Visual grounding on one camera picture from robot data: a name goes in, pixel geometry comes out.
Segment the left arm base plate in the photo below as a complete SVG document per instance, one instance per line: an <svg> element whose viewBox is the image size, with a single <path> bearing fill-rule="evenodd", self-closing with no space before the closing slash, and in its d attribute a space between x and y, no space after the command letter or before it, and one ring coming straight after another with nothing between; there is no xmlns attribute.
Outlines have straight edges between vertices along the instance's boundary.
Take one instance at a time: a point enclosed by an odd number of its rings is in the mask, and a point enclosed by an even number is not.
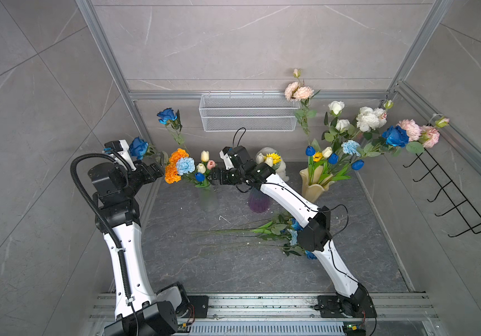
<svg viewBox="0 0 481 336"><path fill-rule="evenodd" d="M188 315L191 319L206 319L208 316L209 299L208 295L188 295Z"/></svg>

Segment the blue rose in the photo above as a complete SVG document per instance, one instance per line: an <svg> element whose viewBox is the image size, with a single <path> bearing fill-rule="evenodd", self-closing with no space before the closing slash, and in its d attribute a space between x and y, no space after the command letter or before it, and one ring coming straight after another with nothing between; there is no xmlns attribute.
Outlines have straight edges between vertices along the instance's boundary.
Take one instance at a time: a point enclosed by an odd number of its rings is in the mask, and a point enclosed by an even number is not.
<svg viewBox="0 0 481 336"><path fill-rule="evenodd" d="M179 146L185 145L185 139L182 135L183 124L180 117L180 111L174 111L172 108L164 109L157 114L159 122L171 134Z"/></svg>
<svg viewBox="0 0 481 336"><path fill-rule="evenodd" d="M168 154L164 151L158 151L152 144L136 137L129 145L129 154L137 160L144 160L151 158L156 160L160 165L165 165Z"/></svg>

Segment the blue rose low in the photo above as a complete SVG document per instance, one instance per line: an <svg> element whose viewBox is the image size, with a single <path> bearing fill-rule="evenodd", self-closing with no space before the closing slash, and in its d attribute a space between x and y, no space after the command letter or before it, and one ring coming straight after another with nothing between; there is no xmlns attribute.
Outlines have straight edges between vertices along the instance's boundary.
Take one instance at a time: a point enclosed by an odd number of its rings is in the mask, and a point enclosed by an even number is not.
<svg viewBox="0 0 481 336"><path fill-rule="evenodd" d="M317 257L315 256L315 254L313 252L307 251L307 250L301 248L300 246L284 245L281 249L282 249L282 252L286 256L290 256L290 255L304 256L309 260L316 260L317 259Z"/></svg>

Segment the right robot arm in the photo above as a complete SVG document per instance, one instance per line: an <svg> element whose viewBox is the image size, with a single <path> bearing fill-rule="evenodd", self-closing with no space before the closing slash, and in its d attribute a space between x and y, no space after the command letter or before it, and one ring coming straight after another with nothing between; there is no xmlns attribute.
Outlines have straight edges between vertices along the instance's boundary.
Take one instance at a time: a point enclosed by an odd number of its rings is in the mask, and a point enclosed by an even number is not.
<svg viewBox="0 0 481 336"><path fill-rule="evenodd" d="M334 236L330 232L332 210L318 207L303 198L267 163L256 163L243 146L223 148L220 158L225 167L212 168L209 181L236 187L245 184L258 190L281 205L297 224L279 226L270 223L251 232L274 239L289 233L294 242L285 247L284 253L300 254L307 251L317 258L334 285L342 315L376 319L377 313L369 291L352 276L334 245Z"/></svg>

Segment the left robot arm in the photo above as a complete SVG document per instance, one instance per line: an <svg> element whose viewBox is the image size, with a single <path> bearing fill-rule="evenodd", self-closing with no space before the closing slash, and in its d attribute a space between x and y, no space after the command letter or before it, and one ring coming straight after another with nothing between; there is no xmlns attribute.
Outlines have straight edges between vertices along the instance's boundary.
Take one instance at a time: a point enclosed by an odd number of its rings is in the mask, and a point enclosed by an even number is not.
<svg viewBox="0 0 481 336"><path fill-rule="evenodd" d="M174 335L178 317L190 310L182 284L155 292L145 269L136 195L164 175L158 162L144 161L148 147L139 138L132 144L109 141L102 152L81 155L70 166L73 183L96 217L113 265L115 320L104 328L104 335Z"/></svg>

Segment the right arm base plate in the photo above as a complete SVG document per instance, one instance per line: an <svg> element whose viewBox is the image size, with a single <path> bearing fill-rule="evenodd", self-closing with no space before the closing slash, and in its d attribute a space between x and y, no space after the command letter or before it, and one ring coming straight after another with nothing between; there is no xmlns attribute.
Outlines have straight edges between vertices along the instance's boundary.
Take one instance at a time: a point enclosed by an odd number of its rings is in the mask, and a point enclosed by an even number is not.
<svg viewBox="0 0 481 336"><path fill-rule="evenodd" d="M357 300L342 298L340 295L319 295L313 308L320 312L322 318L363 319L378 316L369 296Z"/></svg>

